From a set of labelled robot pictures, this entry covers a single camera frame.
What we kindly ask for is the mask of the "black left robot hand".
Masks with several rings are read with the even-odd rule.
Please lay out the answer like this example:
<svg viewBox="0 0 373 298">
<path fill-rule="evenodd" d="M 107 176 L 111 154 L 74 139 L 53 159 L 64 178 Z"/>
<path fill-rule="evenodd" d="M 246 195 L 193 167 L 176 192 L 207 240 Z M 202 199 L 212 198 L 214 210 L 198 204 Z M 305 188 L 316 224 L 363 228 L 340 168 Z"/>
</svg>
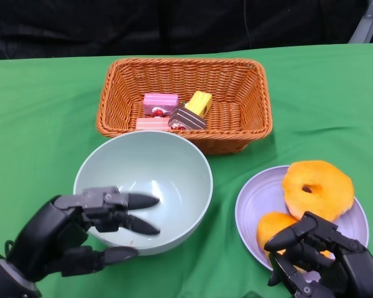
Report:
<svg viewBox="0 0 373 298">
<path fill-rule="evenodd" d="M 32 282 L 54 272 L 74 276 L 100 271 L 136 256 L 138 251 L 128 246 L 94 251 L 83 246 L 88 230 L 94 227 L 100 233 L 109 233 L 125 228 L 142 235 L 158 235 L 158 228 L 129 211 L 153 207 L 159 201 L 150 194 L 120 192 L 116 186 L 55 196 L 26 223 L 6 251 L 6 260 Z"/>
</svg>

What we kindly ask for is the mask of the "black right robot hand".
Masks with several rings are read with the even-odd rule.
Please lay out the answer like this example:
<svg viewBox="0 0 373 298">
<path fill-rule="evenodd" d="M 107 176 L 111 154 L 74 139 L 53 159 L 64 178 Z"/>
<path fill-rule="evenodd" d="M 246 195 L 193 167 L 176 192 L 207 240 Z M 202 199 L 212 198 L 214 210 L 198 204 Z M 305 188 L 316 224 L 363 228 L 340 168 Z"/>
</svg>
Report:
<svg viewBox="0 0 373 298">
<path fill-rule="evenodd" d="M 275 234 L 264 246 L 279 283 L 293 297 L 373 297 L 373 256 L 337 225 L 311 213 Z"/>
</svg>

